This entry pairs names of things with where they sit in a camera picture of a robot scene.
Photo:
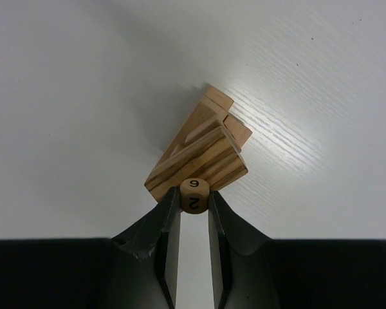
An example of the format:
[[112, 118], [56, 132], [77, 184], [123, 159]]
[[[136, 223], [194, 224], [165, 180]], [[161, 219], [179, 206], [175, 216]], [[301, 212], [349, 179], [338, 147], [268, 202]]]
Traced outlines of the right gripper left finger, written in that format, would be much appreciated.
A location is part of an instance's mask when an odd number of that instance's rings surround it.
[[0, 308], [174, 308], [180, 194], [113, 238], [0, 240]]

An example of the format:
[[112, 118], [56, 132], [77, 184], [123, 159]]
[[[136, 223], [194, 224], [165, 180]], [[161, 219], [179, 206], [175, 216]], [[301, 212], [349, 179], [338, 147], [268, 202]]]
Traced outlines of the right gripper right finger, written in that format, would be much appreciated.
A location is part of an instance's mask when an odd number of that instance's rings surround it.
[[208, 228], [216, 308], [386, 308], [386, 239], [273, 239], [217, 191]]

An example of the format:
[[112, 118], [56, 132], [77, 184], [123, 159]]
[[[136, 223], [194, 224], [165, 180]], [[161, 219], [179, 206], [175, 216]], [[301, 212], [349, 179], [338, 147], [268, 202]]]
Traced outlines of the small wood dice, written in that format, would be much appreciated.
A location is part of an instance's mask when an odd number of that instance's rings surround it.
[[184, 180], [180, 187], [180, 208], [187, 214], [201, 214], [208, 209], [209, 184], [200, 178]]

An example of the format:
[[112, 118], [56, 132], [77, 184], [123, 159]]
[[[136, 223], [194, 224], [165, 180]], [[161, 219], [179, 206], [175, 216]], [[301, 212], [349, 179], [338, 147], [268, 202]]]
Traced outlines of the plain long wood block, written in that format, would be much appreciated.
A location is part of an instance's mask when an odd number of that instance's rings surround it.
[[189, 178], [203, 179], [218, 191], [247, 173], [233, 137], [220, 125], [155, 167], [144, 186], [156, 201], [161, 201], [169, 188]]

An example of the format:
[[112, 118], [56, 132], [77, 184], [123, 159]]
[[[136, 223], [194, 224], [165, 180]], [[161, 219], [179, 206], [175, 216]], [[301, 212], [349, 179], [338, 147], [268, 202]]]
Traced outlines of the plain wood cube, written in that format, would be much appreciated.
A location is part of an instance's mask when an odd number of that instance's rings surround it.
[[183, 144], [176, 144], [176, 146], [174, 147], [174, 149], [172, 150], [171, 154], [170, 154], [170, 157], [172, 158], [173, 156], [177, 155], [178, 153], [180, 153], [182, 150], [184, 150], [184, 145]]

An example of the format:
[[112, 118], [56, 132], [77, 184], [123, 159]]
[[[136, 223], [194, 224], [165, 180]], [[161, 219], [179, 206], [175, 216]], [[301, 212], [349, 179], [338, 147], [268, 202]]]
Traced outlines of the engraved long wood block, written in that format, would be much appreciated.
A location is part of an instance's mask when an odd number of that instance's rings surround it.
[[209, 86], [207, 88], [205, 96], [225, 111], [229, 111], [234, 104], [234, 100], [231, 97], [214, 86]]
[[232, 114], [228, 114], [223, 120], [223, 123], [233, 136], [239, 149], [242, 149], [245, 143], [251, 137], [252, 130]]

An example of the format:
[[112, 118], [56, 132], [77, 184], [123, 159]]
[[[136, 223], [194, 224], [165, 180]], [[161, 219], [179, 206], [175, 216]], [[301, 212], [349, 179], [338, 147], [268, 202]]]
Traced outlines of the wood cube with letter D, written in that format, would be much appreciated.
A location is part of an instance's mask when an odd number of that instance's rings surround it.
[[218, 118], [211, 118], [200, 124], [197, 128], [193, 129], [186, 137], [184, 145], [188, 146], [194, 143], [196, 140], [205, 136], [212, 130], [218, 128], [221, 122]]

